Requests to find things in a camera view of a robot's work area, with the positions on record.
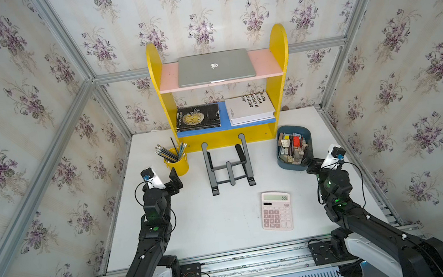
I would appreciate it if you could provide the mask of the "silver laptop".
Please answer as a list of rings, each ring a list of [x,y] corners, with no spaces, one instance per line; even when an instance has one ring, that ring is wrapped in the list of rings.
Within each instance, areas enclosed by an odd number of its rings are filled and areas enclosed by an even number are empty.
[[[178,60],[180,88],[252,78],[256,71],[246,49],[185,56]]]

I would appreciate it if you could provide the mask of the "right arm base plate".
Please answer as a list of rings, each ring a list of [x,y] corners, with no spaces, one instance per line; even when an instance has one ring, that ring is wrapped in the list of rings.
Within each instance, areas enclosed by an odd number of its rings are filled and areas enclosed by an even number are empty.
[[[337,254],[332,249],[331,242],[318,239],[311,239],[307,243],[307,248],[311,253],[315,265],[328,265],[338,262],[350,261],[352,258],[346,254]]]

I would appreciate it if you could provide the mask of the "pink calculator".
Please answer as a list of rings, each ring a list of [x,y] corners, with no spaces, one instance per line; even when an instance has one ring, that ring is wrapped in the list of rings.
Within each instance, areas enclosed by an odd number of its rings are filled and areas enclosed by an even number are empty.
[[[262,228],[270,231],[292,231],[294,218],[290,194],[263,192],[261,194]]]

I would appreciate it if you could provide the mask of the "yellow pencil cup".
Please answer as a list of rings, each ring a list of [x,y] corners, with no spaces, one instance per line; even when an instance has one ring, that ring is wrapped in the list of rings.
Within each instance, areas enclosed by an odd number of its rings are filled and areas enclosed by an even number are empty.
[[[181,159],[179,162],[176,162],[175,164],[167,163],[166,161],[164,161],[164,163],[166,167],[169,168],[170,170],[172,168],[175,168],[179,176],[185,175],[189,169],[189,163],[186,155],[183,159]]]

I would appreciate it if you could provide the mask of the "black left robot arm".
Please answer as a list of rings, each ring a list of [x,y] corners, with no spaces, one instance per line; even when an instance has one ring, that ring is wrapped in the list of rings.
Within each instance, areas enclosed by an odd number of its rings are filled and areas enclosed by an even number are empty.
[[[170,181],[159,188],[152,183],[156,176],[152,169],[141,172],[143,181],[143,210],[137,251],[125,277],[153,277],[164,259],[164,253],[173,232],[171,224],[171,197],[183,188],[176,170],[169,173]]]

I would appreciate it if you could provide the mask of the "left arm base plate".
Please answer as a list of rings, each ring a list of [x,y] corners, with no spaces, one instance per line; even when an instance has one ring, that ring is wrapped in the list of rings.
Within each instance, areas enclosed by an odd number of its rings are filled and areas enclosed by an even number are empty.
[[[202,277],[201,263],[180,265],[171,269],[172,277]]]

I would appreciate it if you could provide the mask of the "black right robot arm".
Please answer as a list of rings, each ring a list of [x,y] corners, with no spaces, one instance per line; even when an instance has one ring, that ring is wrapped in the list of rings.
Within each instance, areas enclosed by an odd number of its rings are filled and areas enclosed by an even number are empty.
[[[354,256],[389,277],[443,277],[443,241],[424,239],[381,221],[350,196],[353,186],[343,169],[345,151],[313,158],[308,174],[317,177],[318,200],[339,227],[331,232],[333,256]]]

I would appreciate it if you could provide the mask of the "yellow pink blue shelf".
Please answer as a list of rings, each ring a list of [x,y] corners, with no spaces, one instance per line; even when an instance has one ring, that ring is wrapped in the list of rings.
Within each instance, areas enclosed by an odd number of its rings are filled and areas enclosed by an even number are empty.
[[[267,49],[250,51],[248,55],[256,71],[254,79],[266,80],[265,92],[275,109],[274,118],[233,126],[226,102],[220,101],[218,103],[220,127],[190,131],[179,131],[177,128],[179,107],[174,94],[184,90],[178,85],[179,63],[164,64],[155,45],[147,44],[145,52],[151,82],[175,140],[188,145],[186,152],[201,151],[203,143],[217,149],[232,146],[239,134],[245,135],[248,143],[271,140],[276,137],[289,65],[289,41],[282,24],[278,23],[272,27],[269,42]]]

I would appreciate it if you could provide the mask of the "black book gold emblem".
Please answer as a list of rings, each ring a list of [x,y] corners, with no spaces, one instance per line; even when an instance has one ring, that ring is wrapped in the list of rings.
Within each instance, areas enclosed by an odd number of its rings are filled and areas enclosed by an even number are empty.
[[[176,129],[178,132],[221,126],[218,103],[179,108],[177,112]]]

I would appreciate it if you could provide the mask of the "blue tray of small items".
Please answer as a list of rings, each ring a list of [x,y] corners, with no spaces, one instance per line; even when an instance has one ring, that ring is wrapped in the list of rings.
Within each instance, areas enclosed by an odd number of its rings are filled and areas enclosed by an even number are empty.
[[[314,158],[311,132],[306,127],[285,125],[278,128],[276,156],[280,168],[305,171],[303,159]]]

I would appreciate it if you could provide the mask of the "white book black lettering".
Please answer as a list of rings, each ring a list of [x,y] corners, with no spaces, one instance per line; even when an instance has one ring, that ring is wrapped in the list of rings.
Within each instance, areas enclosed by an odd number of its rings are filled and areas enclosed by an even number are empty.
[[[232,126],[251,124],[275,117],[275,108],[267,93],[254,93],[225,101]]]

